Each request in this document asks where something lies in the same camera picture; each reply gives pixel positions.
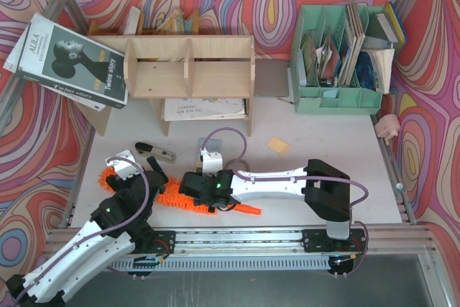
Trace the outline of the orange microfiber duster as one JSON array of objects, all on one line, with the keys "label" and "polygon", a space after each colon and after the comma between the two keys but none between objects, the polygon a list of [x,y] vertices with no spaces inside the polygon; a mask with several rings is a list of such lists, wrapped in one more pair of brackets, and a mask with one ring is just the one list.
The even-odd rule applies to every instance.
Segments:
[{"label": "orange microfiber duster", "polygon": [[[114,189],[106,181],[107,178],[116,176],[116,173],[112,167],[105,168],[99,175],[98,184],[107,192],[114,193]],[[173,207],[190,211],[196,214],[215,215],[219,212],[218,209],[209,211],[204,205],[196,206],[194,200],[183,194],[179,193],[180,181],[172,178],[166,183],[166,190],[156,198],[156,202],[163,206]]]}]

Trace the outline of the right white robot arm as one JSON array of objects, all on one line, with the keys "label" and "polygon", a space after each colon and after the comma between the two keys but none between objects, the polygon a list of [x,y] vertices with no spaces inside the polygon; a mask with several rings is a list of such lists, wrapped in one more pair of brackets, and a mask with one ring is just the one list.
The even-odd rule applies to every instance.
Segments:
[{"label": "right white robot arm", "polygon": [[228,208],[253,200],[295,200],[306,203],[326,222],[326,235],[346,240],[351,234],[351,179],[319,159],[304,168],[271,173],[220,170],[206,175],[187,172],[179,193],[208,208]]}]

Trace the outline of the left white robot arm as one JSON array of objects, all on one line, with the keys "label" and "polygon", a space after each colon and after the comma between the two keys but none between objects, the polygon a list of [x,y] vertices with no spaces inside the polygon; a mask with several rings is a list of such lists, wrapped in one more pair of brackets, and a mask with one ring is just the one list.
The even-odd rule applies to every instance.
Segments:
[{"label": "left white robot arm", "polygon": [[131,253],[168,256],[172,250],[147,222],[168,178],[154,157],[150,170],[128,158],[134,168],[123,179],[111,176],[112,196],[102,200],[77,234],[48,261],[26,275],[13,275],[6,286],[13,306],[64,306],[89,280],[114,260]]}]

